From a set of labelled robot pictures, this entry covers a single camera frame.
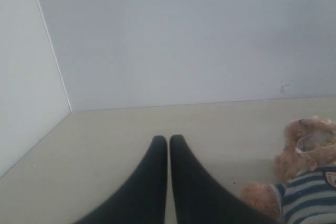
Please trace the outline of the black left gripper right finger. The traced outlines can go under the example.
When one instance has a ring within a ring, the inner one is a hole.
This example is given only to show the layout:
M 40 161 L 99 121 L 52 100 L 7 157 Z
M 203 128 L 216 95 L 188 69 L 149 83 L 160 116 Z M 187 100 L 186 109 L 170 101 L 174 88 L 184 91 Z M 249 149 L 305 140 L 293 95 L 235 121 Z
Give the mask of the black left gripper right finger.
M 177 223 L 276 223 L 221 186 L 194 156 L 184 136 L 171 136 L 169 146 Z

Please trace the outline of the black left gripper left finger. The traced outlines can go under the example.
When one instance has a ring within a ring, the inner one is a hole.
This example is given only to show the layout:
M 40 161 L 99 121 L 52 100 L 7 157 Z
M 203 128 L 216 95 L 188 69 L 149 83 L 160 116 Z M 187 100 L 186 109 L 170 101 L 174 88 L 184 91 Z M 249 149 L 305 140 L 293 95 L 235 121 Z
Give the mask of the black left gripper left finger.
M 167 141 L 158 135 L 121 187 L 76 223 L 164 223 L 166 194 Z

